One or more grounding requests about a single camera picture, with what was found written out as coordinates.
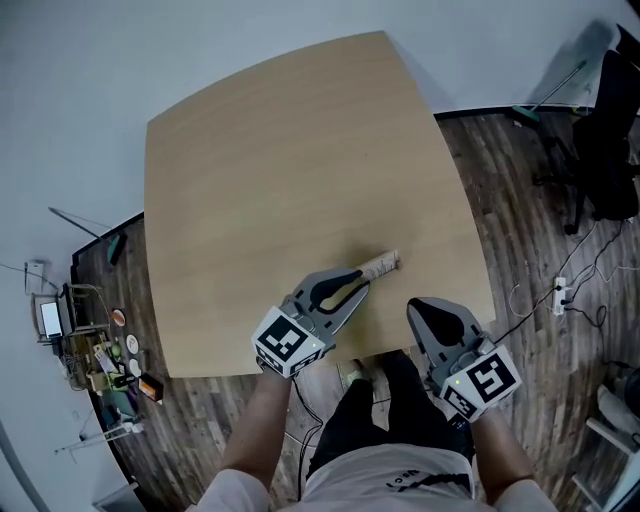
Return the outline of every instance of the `monitor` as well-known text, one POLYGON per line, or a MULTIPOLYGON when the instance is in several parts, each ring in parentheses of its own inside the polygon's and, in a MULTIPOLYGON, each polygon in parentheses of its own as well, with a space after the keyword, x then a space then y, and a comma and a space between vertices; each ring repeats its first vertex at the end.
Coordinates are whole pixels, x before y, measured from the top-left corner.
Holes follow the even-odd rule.
POLYGON ((55 302, 40 304, 40 310, 42 311, 42 322, 44 323, 44 332, 47 338, 59 338, 62 336, 58 304, 55 302))

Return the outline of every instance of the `wooden floor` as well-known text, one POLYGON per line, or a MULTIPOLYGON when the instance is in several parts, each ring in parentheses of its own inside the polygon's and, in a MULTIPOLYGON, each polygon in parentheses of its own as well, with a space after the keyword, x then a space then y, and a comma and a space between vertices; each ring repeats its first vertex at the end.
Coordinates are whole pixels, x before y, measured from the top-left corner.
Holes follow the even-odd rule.
MULTIPOLYGON (((575 119, 564 113, 544 114, 544 132, 570 143, 575 119)), ((499 336, 521 320, 514 312, 527 313, 549 290, 556 271, 593 221, 587 206, 580 233, 565 236, 562 226, 573 211, 573 192, 564 187, 531 185, 533 175, 547 174, 550 167, 562 164, 555 152, 547 154, 536 132, 514 126, 502 114, 446 119, 439 125, 480 234, 497 313, 489 328, 499 336), (508 305, 512 290, 514 312, 508 305)), ((631 147, 637 155, 638 122, 631 147)), ((563 275, 571 278, 592 263, 617 229, 617 223, 601 222, 563 275)), ((80 282, 104 287, 109 308, 125 311, 127 326, 113 328, 113 334, 121 338, 135 334, 149 354, 151 373, 165 383, 163 405, 140 399, 145 432, 117 441, 117 449, 156 504, 155 510, 182 511, 197 503, 215 475, 226 439, 251 395, 255 378, 168 379, 147 275, 144 221, 129 226, 126 232, 126 252, 117 267, 106 264, 106 248, 98 245, 80 255, 78 275, 80 282)), ((638 223, 624 226, 621 237, 599 260, 606 276, 616 265, 638 264, 639 237, 638 223)), ((640 365, 639 300, 640 273, 619 271, 608 285, 596 277, 583 287, 575 306, 593 316, 600 304, 607 305, 603 338, 581 315, 556 318, 545 305, 508 338, 524 385, 505 410, 534 461, 540 485, 559 510, 581 510, 585 505, 571 482, 572 474, 578 472, 596 491, 602 491, 622 468, 622 456, 589 433, 585 420, 597 414, 595 392, 606 372, 602 361, 616 359, 640 365)), ((301 381, 311 407, 328 419, 343 392, 339 370, 312 365, 303 372, 301 381)), ((384 381, 376 395, 377 399, 388 396, 384 381)), ((388 402, 374 406, 374 420, 382 426, 387 406, 388 402)), ((292 396, 288 433, 302 439, 312 424, 292 396)), ((298 442, 285 438, 272 489, 273 507, 295 501, 299 449, 298 442)))

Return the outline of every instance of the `wooden table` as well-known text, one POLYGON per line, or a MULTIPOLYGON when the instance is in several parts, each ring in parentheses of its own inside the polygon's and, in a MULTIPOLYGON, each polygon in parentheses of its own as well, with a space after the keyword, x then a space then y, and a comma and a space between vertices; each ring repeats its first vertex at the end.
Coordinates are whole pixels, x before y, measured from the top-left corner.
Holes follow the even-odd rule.
POLYGON ((146 242, 173 377, 257 372, 250 336, 310 272, 399 249, 325 361, 410 346, 406 303, 494 308, 433 115, 383 32, 245 69, 149 122, 146 242))

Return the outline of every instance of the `black chair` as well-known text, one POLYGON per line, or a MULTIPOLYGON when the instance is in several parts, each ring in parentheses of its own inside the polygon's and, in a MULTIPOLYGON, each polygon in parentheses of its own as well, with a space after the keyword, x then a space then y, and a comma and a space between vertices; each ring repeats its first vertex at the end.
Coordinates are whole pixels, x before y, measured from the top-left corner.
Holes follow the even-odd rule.
POLYGON ((638 214, 634 185, 637 167, 629 164, 627 135, 640 108, 640 70, 629 58, 607 51, 602 64, 600 88, 593 112, 573 125, 575 158, 557 137, 546 139, 548 148, 558 146, 568 175, 534 178, 534 185, 556 183, 577 190, 573 224, 565 233, 578 232, 585 198, 592 203, 594 219, 625 220, 638 214))

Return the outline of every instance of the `cylindrical object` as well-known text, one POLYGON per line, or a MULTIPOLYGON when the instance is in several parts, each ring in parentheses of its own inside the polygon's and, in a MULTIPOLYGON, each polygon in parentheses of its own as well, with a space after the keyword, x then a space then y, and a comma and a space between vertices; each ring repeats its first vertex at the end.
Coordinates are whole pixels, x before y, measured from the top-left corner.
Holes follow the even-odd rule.
POLYGON ((535 107, 533 107, 531 109, 531 112, 533 112, 535 109, 537 109, 540 105, 542 105, 545 101, 547 101, 549 98, 551 98, 551 96, 553 96, 556 92, 558 92, 560 90, 560 88, 566 84, 569 80, 571 80, 578 71, 580 71, 583 67, 585 67, 587 65, 587 61, 583 60, 582 62, 580 62, 580 64, 578 64, 578 67, 576 67, 576 69, 574 69, 571 73, 569 73, 569 75, 567 75, 567 77, 560 82, 556 88, 551 91, 549 94, 547 94, 540 103, 538 103, 535 107))

